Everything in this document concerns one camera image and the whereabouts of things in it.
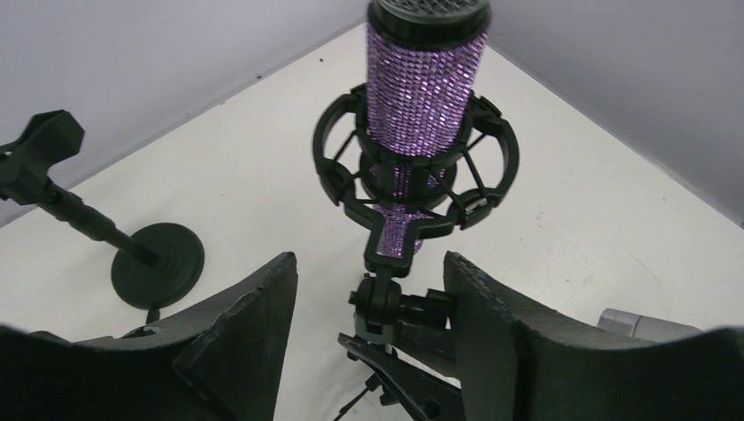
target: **round black base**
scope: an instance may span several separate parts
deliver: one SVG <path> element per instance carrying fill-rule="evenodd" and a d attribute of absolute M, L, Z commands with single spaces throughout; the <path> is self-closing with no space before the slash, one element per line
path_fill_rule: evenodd
<path fill-rule="evenodd" d="M 117 253 L 111 283 L 122 300 L 150 310 L 175 303 L 191 291 L 204 268 L 204 247 L 194 232 L 182 225 L 162 223 L 146 226 L 132 238 L 160 259 L 146 266 L 127 253 Z"/>

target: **white tabletop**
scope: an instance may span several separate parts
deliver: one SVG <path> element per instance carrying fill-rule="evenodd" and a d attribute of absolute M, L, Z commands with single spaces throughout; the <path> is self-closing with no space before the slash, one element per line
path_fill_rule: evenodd
<path fill-rule="evenodd" d="M 364 51 L 359 27 L 74 189 L 125 232 L 171 221 L 200 236 L 204 274 L 164 317 L 282 251 L 297 254 L 279 421 L 332 419 L 369 374 L 336 342 L 339 332 L 353 333 L 347 298 L 361 279 L 368 232 L 333 207 L 310 154 L 320 114 L 364 81 Z M 441 288 L 442 258 L 453 250 L 585 323 L 613 307 L 703 329 L 744 325 L 739 227 L 491 50 L 476 91 L 517 133 L 517 181 L 477 227 L 427 241 L 404 292 Z M 337 143 L 351 127 L 343 123 Z M 495 183 L 500 156 L 491 143 L 476 149 L 476 163 Z M 472 185 L 461 174 L 458 186 Z M 40 210 L 0 229 L 0 323 L 70 340 L 143 324 L 144 312 L 111 288 L 113 255 Z M 409 418 L 370 394 L 346 419 Z"/>

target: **wall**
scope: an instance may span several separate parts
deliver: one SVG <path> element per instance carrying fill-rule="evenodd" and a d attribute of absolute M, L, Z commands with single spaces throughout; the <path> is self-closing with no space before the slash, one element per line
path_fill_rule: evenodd
<path fill-rule="evenodd" d="M 0 144 L 15 140 L 35 113 L 71 111 L 87 131 L 83 150 L 52 176 L 75 185 L 344 32 L 361 21 L 365 4 L 0 2 Z M 21 211 L 0 202 L 0 225 Z"/>
<path fill-rule="evenodd" d="M 744 2 L 490 2 L 493 48 L 744 221 Z"/>

